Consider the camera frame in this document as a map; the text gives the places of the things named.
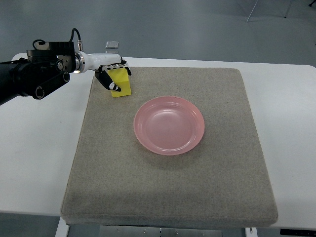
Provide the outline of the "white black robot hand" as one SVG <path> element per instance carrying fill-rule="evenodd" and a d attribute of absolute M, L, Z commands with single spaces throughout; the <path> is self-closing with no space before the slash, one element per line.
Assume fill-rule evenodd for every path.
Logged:
<path fill-rule="evenodd" d="M 128 63 L 118 54 L 86 54 L 83 51 L 76 51 L 75 60 L 76 68 L 74 73 L 85 73 L 88 70 L 95 71 L 94 76 L 107 90 L 121 92 L 121 88 L 109 76 L 108 70 L 126 69 L 127 74 L 131 75 Z"/>

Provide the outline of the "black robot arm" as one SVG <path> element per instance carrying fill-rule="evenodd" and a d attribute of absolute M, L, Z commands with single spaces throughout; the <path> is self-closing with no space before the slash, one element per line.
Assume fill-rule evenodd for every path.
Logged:
<path fill-rule="evenodd" d="M 1 105 L 17 96 L 43 99 L 70 81 L 76 69 L 72 41 L 36 40 L 33 47 L 27 50 L 27 58 L 1 62 Z"/>

